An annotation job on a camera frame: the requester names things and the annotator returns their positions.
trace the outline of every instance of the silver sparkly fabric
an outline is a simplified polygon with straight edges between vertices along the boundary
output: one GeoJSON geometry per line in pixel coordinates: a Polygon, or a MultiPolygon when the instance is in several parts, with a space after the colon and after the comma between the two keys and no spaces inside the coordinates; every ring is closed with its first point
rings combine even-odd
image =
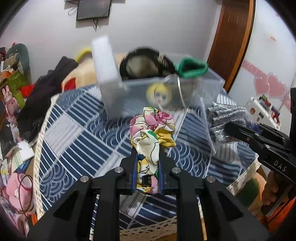
{"type": "Polygon", "coordinates": [[[239,125],[246,126],[248,112],[244,107],[214,103],[212,107],[207,109],[207,120],[210,135],[214,142],[232,143],[239,140],[227,135],[224,130],[225,124],[233,121],[239,125]]]}

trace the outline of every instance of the metal screw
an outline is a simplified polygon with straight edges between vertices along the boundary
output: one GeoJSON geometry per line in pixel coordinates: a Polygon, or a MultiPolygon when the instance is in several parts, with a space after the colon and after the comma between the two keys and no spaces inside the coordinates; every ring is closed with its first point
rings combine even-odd
{"type": "Polygon", "coordinates": [[[172,172],[175,173],[175,174],[178,174],[178,173],[181,172],[181,169],[178,168],[178,167],[173,167],[173,168],[172,168],[172,172]]]}
{"type": "Polygon", "coordinates": [[[86,182],[89,181],[89,177],[88,177],[88,176],[82,176],[82,177],[80,178],[80,181],[83,182],[83,183],[86,183],[86,182]]]}
{"type": "Polygon", "coordinates": [[[116,167],[116,168],[114,168],[114,171],[116,173],[122,173],[123,172],[123,168],[122,167],[116,167]]]}
{"type": "Polygon", "coordinates": [[[213,177],[213,176],[207,176],[207,181],[208,181],[209,183],[214,183],[214,182],[216,181],[216,178],[213,177]]]}

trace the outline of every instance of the pink stuffed toy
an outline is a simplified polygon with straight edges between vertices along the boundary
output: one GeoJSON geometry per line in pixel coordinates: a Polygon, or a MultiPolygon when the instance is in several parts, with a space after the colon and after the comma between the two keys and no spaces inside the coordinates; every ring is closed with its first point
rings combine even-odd
{"type": "Polygon", "coordinates": [[[29,177],[25,177],[24,173],[12,173],[6,185],[6,198],[14,208],[26,212],[32,203],[32,190],[29,177]]]}
{"type": "Polygon", "coordinates": [[[12,96],[12,93],[9,91],[8,85],[5,89],[2,89],[3,100],[5,104],[5,109],[7,113],[7,121],[12,125],[16,123],[16,118],[14,112],[18,109],[17,100],[12,96]]]}

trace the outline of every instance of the pink rabbit figure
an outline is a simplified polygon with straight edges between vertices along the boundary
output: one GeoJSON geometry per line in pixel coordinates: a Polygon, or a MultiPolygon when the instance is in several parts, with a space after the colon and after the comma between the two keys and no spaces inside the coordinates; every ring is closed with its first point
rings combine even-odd
{"type": "Polygon", "coordinates": [[[13,125],[16,123],[14,112],[18,108],[17,100],[12,96],[12,93],[9,91],[8,85],[5,87],[5,89],[2,89],[2,93],[7,113],[7,121],[13,125]]]}

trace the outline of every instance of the pink heart sticker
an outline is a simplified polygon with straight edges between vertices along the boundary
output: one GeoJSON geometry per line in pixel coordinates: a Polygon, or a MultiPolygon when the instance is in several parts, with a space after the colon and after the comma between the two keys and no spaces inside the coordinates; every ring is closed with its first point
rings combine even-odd
{"type": "Polygon", "coordinates": [[[282,98],[287,94],[287,86],[284,82],[279,82],[274,73],[269,73],[267,75],[267,81],[270,86],[270,98],[282,98]]]}
{"type": "Polygon", "coordinates": [[[267,94],[270,92],[270,86],[267,79],[261,76],[256,76],[254,78],[254,86],[256,90],[256,95],[267,94]]]}

